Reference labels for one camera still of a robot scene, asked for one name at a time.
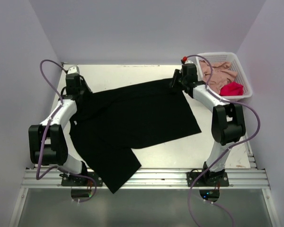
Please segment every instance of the wall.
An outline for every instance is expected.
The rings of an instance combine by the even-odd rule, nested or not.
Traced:
[[[236,52],[265,0],[30,0],[69,63],[179,63]]]
[[[39,72],[58,60],[27,0],[0,0],[0,227],[8,226],[25,167],[28,128],[49,113],[53,92]],[[46,66],[57,85],[59,70]]]
[[[266,168],[284,226],[284,0],[267,0],[242,43],[238,57],[254,95],[262,129],[251,142],[256,161]],[[246,112],[250,134],[256,120]]]

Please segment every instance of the white laundry basket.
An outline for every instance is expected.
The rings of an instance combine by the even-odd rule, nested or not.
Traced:
[[[238,72],[235,82],[243,85],[243,95],[242,96],[223,96],[224,98],[228,100],[237,101],[237,100],[248,98],[252,96],[251,87],[247,81],[244,70],[236,54],[231,53],[231,52],[212,52],[212,53],[199,53],[198,55],[205,57],[210,63],[229,61],[231,62],[230,70]],[[198,74],[202,78],[203,73],[202,73],[202,69],[200,66],[200,62],[199,62],[200,60],[202,59],[196,58],[197,66],[198,66]]]

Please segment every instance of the garment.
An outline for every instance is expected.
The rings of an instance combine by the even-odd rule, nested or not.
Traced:
[[[170,89],[170,82],[163,79],[90,94],[71,118],[76,151],[112,193],[141,167],[131,148],[201,132],[182,91]]]
[[[204,60],[200,61],[200,66],[203,73],[203,81],[206,82],[210,76],[210,67]],[[231,71],[231,63],[228,61],[212,63],[213,76],[209,81],[209,87],[217,94],[221,88],[233,82],[237,76],[237,72]]]
[[[230,84],[222,87],[221,96],[241,96],[243,95],[243,85],[238,84],[236,82],[232,82]]]

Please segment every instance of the red cloth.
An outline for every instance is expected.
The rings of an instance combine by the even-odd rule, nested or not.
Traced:
[[[243,85],[236,82],[231,82],[222,87],[221,96],[241,96],[243,95]]]

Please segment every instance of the purple cable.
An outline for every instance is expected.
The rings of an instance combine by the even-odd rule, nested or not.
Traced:
[[[249,138],[247,138],[247,139],[245,139],[245,140],[242,140],[242,141],[240,141],[240,142],[237,142],[237,143],[235,143],[235,144],[232,144],[232,145],[230,145],[228,148],[226,148],[226,150],[225,150],[207,169],[205,169],[205,170],[192,182],[192,184],[191,184],[191,186],[190,186],[190,189],[189,189],[189,193],[188,193],[188,199],[187,199],[188,210],[189,210],[190,216],[193,218],[194,222],[195,222],[199,227],[202,227],[202,226],[197,222],[196,217],[195,217],[195,215],[193,214],[193,211],[192,211],[192,209],[191,209],[190,199],[191,199],[191,194],[192,194],[193,186],[194,186],[195,183],[196,183],[207,171],[209,171],[210,168],[212,168],[231,148],[233,148],[234,146],[237,146],[237,145],[239,145],[239,144],[245,143],[245,142],[247,142],[247,141],[253,139],[253,138],[258,134],[258,132],[260,131],[261,121],[260,121],[260,117],[259,117],[259,115],[257,114],[257,112],[256,112],[252,107],[250,107],[249,105],[244,104],[244,103],[240,103],[240,102],[235,102],[235,101],[229,101],[229,100],[221,99],[221,98],[218,97],[214,92],[212,92],[210,89],[207,89],[208,83],[209,83],[210,79],[211,79],[212,76],[213,76],[213,67],[212,67],[211,63],[210,63],[205,57],[200,56],[200,55],[197,55],[197,54],[192,54],[192,55],[187,56],[187,58],[190,58],[190,57],[202,58],[202,59],[204,59],[204,60],[208,63],[208,65],[209,65],[209,67],[210,67],[210,76],[209,76],[209,79],[207,80],[207,82],[206,82],[206,84],[205,84],[205,88],[206,88],[206,90],[207,90],[213,97],[215,97],[215,98],[217,98],[217,99],[219,99],[219,100],[221,100],[222,102],[225,102],[225,103],[239,104],[239,105],[245,106],[246,108],[248,108],[249,110],[251,110],[251,111],[255,114],[255,116],[256,116],[256,118],[257,118],[257,129],[256,129],[255,133],[254,133],[251,137],[249,137]],[[224,211],[226,211],[226,212],[228,213],[228,215],[230,216],[231,221],[232,221],[232,227],[235,227],[235,226],[236,226],[236,225],[235,225],[235,220],[234,220],[233,216],[231,215],[231,213],[230,213],[227,209],[225,209],[223,206],[221,206],[221,205],[219,205],[219,204],[217,204],[217,203],[213,203],[213,204],[214,204],[215,206],[220,207],[221,209],[223,209]]]
[[[45,129],[44,129],[44,132],[43,132],[43,136],[42,136],[42,140],[41,140],[40,155],[39,155],[39,159],[38,159],[37,173],[36,173],[36,179],[37,179],[37,180],[42,179],[49,171],[51,171],[52,169],[55,169],[55,168],[58,168],[61,172],[67,173],[65,170],[59,168],[58,166],[52,166],[52,167],[48,168],[48,169],[40,176],[40,170],[41,170],[41,164],[42,164],[42,158],[43,158],[43,152],[44,152],[44,146],[45,146],[45,140],[46,140],[47,131],[48,131],[48,129],[49,129],[49,126],[50,126],[50,123],[51,123],[53,117],[57,114],[57,112],[62,108],[62,105],[63,105],[63,98],[62,98],[62,96],[61,96],[60,93],[57,91],[57,89],[51,84],[51,82],[46,78],[46,76],[45,76],[45,74],[44,74],[44,72],[43,72],[42,65],[43,65],[43,63],[46,62],[46,61],[49,61],[49,62],[54,63],[55,65],[59,66],[65,73],[67,73],[67,70],[65,70],[61,65],[59,65],[58,63],[56,63],[56,62],[54,62],[54,61],[52,61],[52,60],[50,60],[50,59],[44,59],[43,61],[40,62],[40,72],[41,72],[43,78],[44,78],[44,79],[46,80],[46,82],[49,84],[49,86],[51,86],[51,88],[52,88],[52,89],[55,91],[55,93],[59,96],[60,101],[61,101],[61,105],[59,105],[58,108],[56,108],[55,111],[53,111],[53,113],[50,115],[49,120],[48,120],[48,122],[47,122],[47,125],[46,125],[46,127],[45,127]],[[90,181],[93,182],[94,187],[95,187],[95,189],[94,189],[94,191],[93,191],[93,194],[92,194],[90,197],[88,197],[87,199],[85,199],[85,200],[77,200],[77,202],[86,202],[86,201],[90,200],[90,199],[95,195],[95,193],[96,193],[96,191],[97,191],[97,184],[96,184],[95,180],[92,179],[92,178],[89,177],[89,176],[83,176],[83,175],[73,174],[73,173],[69,173],[69,174],[72,175],[72,176],[75,176],[75,177],[86,178],[86,179],[88,179],[88,180],[90,180]]]

